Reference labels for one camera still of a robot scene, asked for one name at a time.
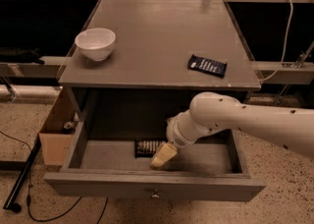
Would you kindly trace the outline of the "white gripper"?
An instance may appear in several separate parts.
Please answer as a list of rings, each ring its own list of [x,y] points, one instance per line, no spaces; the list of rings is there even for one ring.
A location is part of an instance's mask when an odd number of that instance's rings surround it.
[[[178,154],[178,148],[194,144],[200,138],[197,125],[188,111],[167,120],[166,138],[168,142],[161,143],[152,157],[150,164],[152,169],[163,167]]]

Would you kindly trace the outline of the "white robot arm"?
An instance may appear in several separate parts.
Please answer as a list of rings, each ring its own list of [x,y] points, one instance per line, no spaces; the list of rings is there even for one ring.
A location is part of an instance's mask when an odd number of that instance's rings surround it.
[[[314,110],[242,104],[215,92],[201,92],[189,108],[167,120],[166,143],[154,154],[151,167],[159,169],[181,148],[224,130],[238,130],[314,158]]]

